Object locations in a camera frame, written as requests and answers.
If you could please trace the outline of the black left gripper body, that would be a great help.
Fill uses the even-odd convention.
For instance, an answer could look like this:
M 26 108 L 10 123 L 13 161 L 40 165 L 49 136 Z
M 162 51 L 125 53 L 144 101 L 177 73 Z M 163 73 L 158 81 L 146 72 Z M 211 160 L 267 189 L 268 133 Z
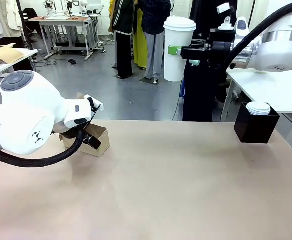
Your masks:
M 88 133 L 88 131 L 87 131 L 87 130 L 88 130 L 88 127 L 89 127 L 89 125 L 91 124 L 92 120 L 94 119 L 96 113 L 97 113 L 99 110 L 100 110 L 100 107 L 93 107 L 93 108 L 92 108 L 92 118 L 91 118 L 91 120 L 89 120 L 89 121 L 86 122 L 86 123 L 83 123 L 83 124 L 79 125 L 78 128 L 81 129 L 81 130 L 83 130 L 83 132 L 87 134 L 87 133 Z

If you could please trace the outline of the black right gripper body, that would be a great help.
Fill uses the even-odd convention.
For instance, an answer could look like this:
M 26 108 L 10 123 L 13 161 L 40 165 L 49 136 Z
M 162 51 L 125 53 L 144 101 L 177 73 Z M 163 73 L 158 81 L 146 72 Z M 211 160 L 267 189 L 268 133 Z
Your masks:
M 234 41 L 233 30 L 210 29 L 208 44 L 208 63 L 223 63 L 227 58 L 231 43 Z

